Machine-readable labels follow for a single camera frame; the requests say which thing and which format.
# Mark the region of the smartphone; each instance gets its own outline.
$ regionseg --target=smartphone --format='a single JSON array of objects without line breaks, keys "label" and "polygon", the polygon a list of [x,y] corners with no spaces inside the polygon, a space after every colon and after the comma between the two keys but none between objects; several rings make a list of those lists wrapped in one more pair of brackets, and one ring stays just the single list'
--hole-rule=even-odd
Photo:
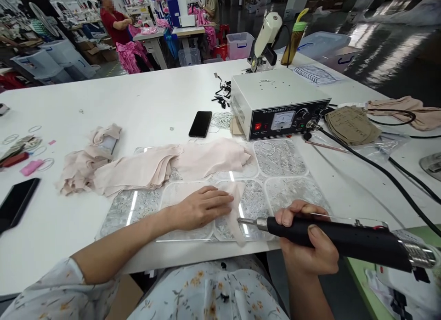
[{"label": "smartphone", "polygon": [[40,179],[34,178],[12,186],[0,205],[0,234],[18,225]]},{"label": "smartphone", "polygon": [[193,125],[190,128],[188,136],[202,138],[206,137],[208,128],[210,127],[211,115],[211,111],[198,111],[193,120]]}]

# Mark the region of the woman's left hand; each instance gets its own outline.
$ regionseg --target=woman's left hand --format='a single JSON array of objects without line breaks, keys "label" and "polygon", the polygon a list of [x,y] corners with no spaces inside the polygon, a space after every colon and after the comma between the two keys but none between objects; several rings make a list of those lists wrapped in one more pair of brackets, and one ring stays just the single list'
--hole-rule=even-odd
[{"label": "woman's left hand", "polygon": [[205,186],[182,202],[163,209],[171,230],[194,230],[231,212],[234,197],[213,186]]}]

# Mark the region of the metal nozzle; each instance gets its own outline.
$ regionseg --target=metal nozzle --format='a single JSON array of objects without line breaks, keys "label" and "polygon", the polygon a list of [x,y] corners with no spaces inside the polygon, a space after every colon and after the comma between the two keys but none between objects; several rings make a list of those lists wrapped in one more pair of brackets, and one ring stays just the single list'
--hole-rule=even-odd
[{"label": "metal nozzle", "polygon": [[306,123],[307,129],[317,129],[318,127],[319,125],[314,120],[310,120],[309,122]]},{"label": "metal nozzle", "polygon": [[268,226],[266,224],[266,218],[259,217],[256,220],[245,219],[245,218],[238,218],[237,222],[240,223],[240,224],[254,225],[259,230],[268,231]]}]

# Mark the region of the black cable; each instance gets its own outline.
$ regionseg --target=black cable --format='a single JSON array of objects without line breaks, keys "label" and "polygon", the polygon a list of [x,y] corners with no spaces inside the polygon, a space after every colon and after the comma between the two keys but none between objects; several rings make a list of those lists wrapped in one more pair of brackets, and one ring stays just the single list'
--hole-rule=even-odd
[{"label": "black cable", "polygon": [[[337,104],[328,104],[328,107],[336,107]],[[371,118],[368,117],[368,119],[371,122],[374,122],[378,125],[386,125],[386,126],[401,126],[401,125],[407,125],[410,124],[412,121],[414,121],[416,119],[416,115],[411,112],[411,111],[407,111],[407,110],[398,110],[398,109],[368,109],[368,111],[395,111],[395,112],[402,112],[402,113],[406,113],[410,116],[410,120],[403,122],[403,123],[398,123],[398,124],[386,124],[386,123],[380,123],[376,120],[373,120]],[[416,135],[408,135],[408,137],[412,138],[412,139],[436,139],[441,137],[441,135],[432,135],[432,136],[416,136]]]},{"label": "black cable", "polygon": [[335,142],[337,142],[338,144],[340,144],[342,147],[344,147],[347,151],[349,151],[350,153],[352,153],[353,155],[357,156],[358,158],[364,160],[365,162],[371,164],[372,166],[374,166],[376,169],[378,169],[380,172],[382,172],[384,175],[386,175],[391,181],[392,183],[395,185],[395,187],[397,187],[397,189],[401,192],[401,194],[404,196],[404,198],[406,199],[406,201],[409,203],[409,205],[412,207],[412,209],[420,216],[420,218],[429,226],[430,229],[432,229],[439,237],[441,237],[441,230],[438,229],[438,227],[436,227],[429,218],[426,217],[426,215],[423,213],[423,211],[421,211],[421,209],[418,207],[418,205],[414,202],[414,200],[410,197],[410,195],[407,193],[406,189],[403,188],[403,186],[398,182],[397,179],[395,179],[395,177],[388,172],[387,170],[385,170],[384,168],[382,168],[380,165],[378,165],[377,163],[367,159],[366,157],[360,155],[358,152],[356,152],[355,150],[353,150],[351,147],[347,146],[345,143],[343,143],[339,138],[335,137],[334,135],[332,135],[331,133],[328,133],[327,131],[325,131],[323,129],[323,127],[318,126],[317,129],[319,131],[321,131],[323,134],[325,134],[327,137],[329,137],[330,139],[334,140]]},{"label": "black cable", "polygon": [[392,163],[393,166],[395,166],[397,169],[402,171],[403,173],[407,174],[410,178],[412,178],[416,183],[418,183],[429,195],[430,197],[437,203],[441,204],[441,198],[436,195],[433,190],[431,190],[424,182],[422,182],[420,179],[418,179],[415,175],[407,171],[404,167],[402,167],[400,164],[398,164],[393,158],[389,157],[389,162]]},{"label": "black cable", "polygon": [[289,55],[291,54],[291,32],[286,24],[283,24],[283,26],[288,31],[288,44],[287,44],[287,46],[288,46],[288,64],[286,65],[286,67],[288,67],[289,66]]}]

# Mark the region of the hand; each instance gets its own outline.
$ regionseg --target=hand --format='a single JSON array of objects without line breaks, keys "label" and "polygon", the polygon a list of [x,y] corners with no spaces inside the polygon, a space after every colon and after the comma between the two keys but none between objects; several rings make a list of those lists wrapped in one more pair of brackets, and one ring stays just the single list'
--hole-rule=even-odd
[{"label": "hand", "polygon": [[[280,225],[291,227],[295,215],[314,217],[311,213],[328,215],[327,211],[320,206],[295,200],[288,208],[277,211],[276,221]],[[328,217],[322,216],[314,218],[329,220]],[[287,272],[295,271],[302,276],[337,273],[339,252],[329,237],[316,225],[308,227],[308,236],[315,249],[299,246],[285,238],[280,239]]]},{"label": "hand", "polygon": [[179,204],[167,208],[172,230],[193,230],[204,227],[214,219],[229,214],[228,203],[234,197],[213,186],[195,191]]}]

